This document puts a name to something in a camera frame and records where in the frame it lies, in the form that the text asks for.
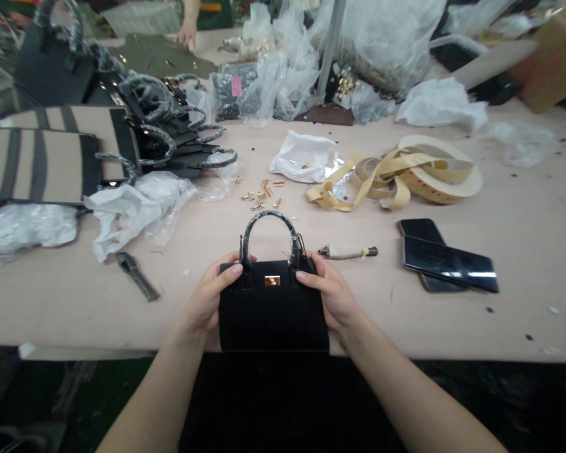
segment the olive green fabric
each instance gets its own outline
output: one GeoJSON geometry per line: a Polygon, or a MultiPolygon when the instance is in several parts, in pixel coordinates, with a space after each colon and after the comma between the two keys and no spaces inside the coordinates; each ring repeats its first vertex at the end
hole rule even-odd
{"type": "Polygon", "coordinates": [[[196,74],[207,79],[210,73],[218,71],[212,62],[193,55],[184,46],[162,35],[127,35],[125,45],[111,47],[109,51],[127,69],[159,78],[196,74]]]}

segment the finger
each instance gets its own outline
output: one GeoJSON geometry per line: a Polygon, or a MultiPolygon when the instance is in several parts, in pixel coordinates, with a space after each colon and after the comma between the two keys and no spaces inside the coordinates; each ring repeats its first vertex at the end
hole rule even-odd
{"type": "Polygon", "coordinates": [[[207,295],[209,297],[214,297],[217,294],[220,294],[220,292],[222,292],[224,288],[237,280],[242,272],[242,264],[233,264],[227,270],[222,272],[218,277],[206,283],[205,290],[207,295]]]}
{"type": "Polygon", "coordinates": [[[301,284],[304,284],[309,288],[318,289],[324,294],[332,294],[335,292],[335,282],[326,280],[323,277],[308,274],[304,271],[297,271],[296,278],[301,284]]]}

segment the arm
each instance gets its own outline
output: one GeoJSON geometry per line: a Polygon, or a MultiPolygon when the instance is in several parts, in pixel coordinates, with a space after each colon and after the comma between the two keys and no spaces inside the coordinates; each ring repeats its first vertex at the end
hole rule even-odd
{"type": "Polygon", "coordinates": [[[199,0],[184,0],[184,19],[178,35],[174,37],[174,42],[189,48],[193,41],[195,44],[195,34],[197,33],[197,18],[199,17],[199,0]]]}
{"type": "Polygon", "coordinates": [[[341,274],[311,254],[318,276],[299,272],[321,291],[325,320],[337,331],[410,453],[506,452],[472,414],[421,372],[358,306],[341,274]]]}
{"type": "Polygon", "coordinates": [[[208,331],[218,324],[220,291],[237,280],[243,270],[241,264],[236,264],[219,275],[220,264],[237,259],[239,253],[232,252],[207,269],[97,453],[174,451],[191,402],[208,331]]]}

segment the black phone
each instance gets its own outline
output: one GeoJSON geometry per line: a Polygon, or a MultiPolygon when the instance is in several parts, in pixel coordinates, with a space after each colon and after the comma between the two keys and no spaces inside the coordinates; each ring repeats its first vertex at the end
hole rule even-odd
{"type": "Polygon", "coordinates": [[[490,258],[411,236],[402,238],[404,265],[426,275],[498,293],[490,258]]]}
{"type": "MultiPolygon", "coordinates": [[[[446,245],[432,219],[405,219],[398,222],[398,229],[404,236],[411,236],[440,245],[446,245]]],[[[421,284],[430,293],[461,293],[467,291],[465,286],[431,277],[419,272],[421,284]]]]}

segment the pink label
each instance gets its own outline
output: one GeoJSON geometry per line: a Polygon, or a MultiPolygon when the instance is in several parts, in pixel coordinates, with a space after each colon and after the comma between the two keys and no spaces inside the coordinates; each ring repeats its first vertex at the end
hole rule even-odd
{"type": "Polygon", "coordinates": [[[231,91],[233,96],[241,96],[241,77],[231,77],[231,91]]]}

